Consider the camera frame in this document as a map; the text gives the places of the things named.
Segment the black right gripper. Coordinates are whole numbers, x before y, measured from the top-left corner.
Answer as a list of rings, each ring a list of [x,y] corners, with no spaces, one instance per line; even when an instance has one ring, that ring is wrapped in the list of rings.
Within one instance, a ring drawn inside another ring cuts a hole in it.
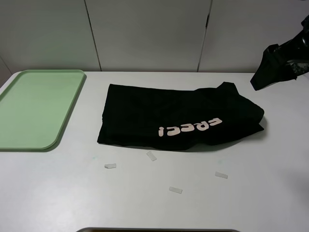
[[[309,16],[301,25],[303,29],[293,39],[264,50],[260,66],[250,80],[255,91],[309,72]]]

